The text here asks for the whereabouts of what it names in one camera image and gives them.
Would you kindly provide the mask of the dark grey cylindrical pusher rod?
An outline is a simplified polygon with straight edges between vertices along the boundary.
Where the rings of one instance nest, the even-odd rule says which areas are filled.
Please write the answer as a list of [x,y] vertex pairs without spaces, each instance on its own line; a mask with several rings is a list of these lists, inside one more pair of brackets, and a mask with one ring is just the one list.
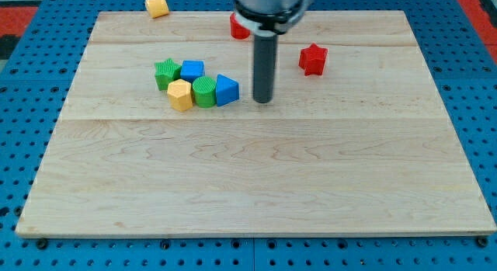
[[273,99],[277,36],[255,36],[253,51],[252,98],[258,103]]

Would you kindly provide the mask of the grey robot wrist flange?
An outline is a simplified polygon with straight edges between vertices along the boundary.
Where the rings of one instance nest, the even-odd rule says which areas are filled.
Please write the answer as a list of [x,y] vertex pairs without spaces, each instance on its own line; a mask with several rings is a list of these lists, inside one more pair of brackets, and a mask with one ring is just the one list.
[[234,0],[235,18],[253,34],[285,34],[314,0]]

